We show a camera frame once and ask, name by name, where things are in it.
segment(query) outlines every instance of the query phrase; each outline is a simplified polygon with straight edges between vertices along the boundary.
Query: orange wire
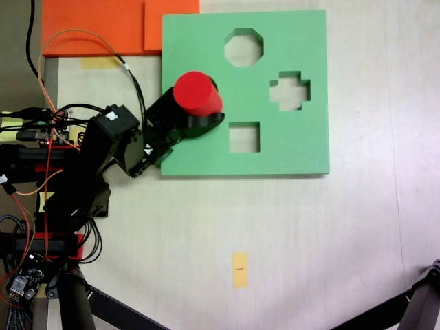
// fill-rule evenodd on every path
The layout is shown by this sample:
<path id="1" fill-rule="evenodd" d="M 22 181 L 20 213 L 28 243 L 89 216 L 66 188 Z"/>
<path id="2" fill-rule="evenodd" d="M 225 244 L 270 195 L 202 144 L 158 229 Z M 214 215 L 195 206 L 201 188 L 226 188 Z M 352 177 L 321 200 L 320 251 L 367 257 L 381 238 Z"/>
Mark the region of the orange wire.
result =
<path id="1" fill-rule="evenodd" d="M 52 173 L 52 175 L 50 175 L 50 177 L 48 177 L 47 180 L 44 181 L 44 183 L 40 186 L 40 188 L 38 188 L 38 189 L 36 189 L 36 190 L 34 190 L 32 192 L 19 192 L 19 191 L 17 191 L 16 194 L 18 194 L 20 196 L 32 196 L 32 195 L 35 195 L 38 191 L 40 191 L 41 189 L 44 188 L 44 186 L 49 182 L 49 180 L 51 178 L 53 178 L 55 175 L 57 175 L 57 174 L 59 174 L 61 172 L 63 172 L 63 170 L 59 170 L 58 172 Z"/>
<path id="2" fill-rule="evenodd" d="M 54 103 L 52 102 L 52 99 L 49 96 L 49 93 L 47 92 L 46 88 L 44 87 L 43 84 L 43 78 L 41 75 L 41 65 L 43 62 L 43 53 L 46 50 L 47 46 L 60 34 L 64 34 L 64 33 L 68 33 L 68 32 L 82 32 L 82 33 L 86 33 L 86 34 L 90 34 L 98 39 L 100 39 L 114 54 L 117 54 L 116 50 L 104 39 L 102 38 L 99 34 L 86 30 L 86 29 L 66 29 L 66 30 L 61 30 L 60 32 L 57 32 L 55 34 L 53 34 L 44 44 L 44 46 L 42 46 L 41 51 L 40 51 L 40 56 L 38 58 L 38 82 L 40 84 L 40 88 L 41 91 L 43 92 L 45 99 L 47 101 L 47 103 L 49 103 L 50 109 L 52 110 L 53 113 L 56 112 L 56 107 L 54 105 Z"/>

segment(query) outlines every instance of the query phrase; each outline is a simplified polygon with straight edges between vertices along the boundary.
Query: green foam board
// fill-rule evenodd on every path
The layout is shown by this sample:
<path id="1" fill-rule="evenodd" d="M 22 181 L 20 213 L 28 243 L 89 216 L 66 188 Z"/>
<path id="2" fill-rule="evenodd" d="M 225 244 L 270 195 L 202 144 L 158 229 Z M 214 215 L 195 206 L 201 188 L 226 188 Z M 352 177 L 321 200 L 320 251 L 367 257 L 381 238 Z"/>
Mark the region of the green foam board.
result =
<path id="1" fill-rule="evenodd" d="M 163 175 L 290 175 L 329 172 L 325 11 L 164 16 L 162 91 L 185 72 L 211 76 L 225 121 L 186 140 L 162 164 Z M 256 32 L 263 56 L 249 67 L 225 57 L 231 36 Z M 286 73 L 309 81 L 301 110 L 280 111 L 270 85 Z M 231 153 L 230 126 L 258 123 L 259 152 Z"/>

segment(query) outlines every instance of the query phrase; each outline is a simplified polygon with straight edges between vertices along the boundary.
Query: connector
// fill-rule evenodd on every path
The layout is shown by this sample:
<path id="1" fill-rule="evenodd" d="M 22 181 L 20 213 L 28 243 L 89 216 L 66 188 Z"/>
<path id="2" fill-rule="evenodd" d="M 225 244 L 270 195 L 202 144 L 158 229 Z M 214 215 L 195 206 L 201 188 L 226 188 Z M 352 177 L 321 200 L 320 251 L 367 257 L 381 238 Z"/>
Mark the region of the connector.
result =
<path id="1" fill-rule="evenodd" d="M 18 118 L 24 120 L 39 120 L 41 122 L 49 122 L 51 112 L 45 108 L 30 107 L 16 112 L 3 112 L 0 117 Z"/>

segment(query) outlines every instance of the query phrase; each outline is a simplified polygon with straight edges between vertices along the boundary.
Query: cross-shaped hole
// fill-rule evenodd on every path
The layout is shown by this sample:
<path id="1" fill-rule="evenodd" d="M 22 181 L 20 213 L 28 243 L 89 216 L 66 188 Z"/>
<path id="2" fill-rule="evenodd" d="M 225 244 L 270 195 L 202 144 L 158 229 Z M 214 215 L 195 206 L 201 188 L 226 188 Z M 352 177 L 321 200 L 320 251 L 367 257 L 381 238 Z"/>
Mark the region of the cross-shaped hole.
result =
<path id="1" fill-rule="evenodd" d="M 310 101 L 310 80 L 301 80 L 299 71 L 282 71 L 279 80 L 270 81 L 270 102 L 278 102 L 280 111 L 301 110 Z"/>

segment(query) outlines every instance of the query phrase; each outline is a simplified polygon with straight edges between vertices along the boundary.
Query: square hole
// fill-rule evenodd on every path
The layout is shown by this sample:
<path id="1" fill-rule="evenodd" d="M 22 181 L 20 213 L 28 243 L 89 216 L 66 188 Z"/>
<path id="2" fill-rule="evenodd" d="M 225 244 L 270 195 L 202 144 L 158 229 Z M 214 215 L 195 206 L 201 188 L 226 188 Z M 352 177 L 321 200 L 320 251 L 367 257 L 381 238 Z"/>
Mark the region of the square hole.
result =
<path id="1" fill-rule="evenodd" d="M 259 122 L 230 122 L 229 123 L 229 152 L 230 153 L 259 153 L 260 152 L 260 123 Z"/>

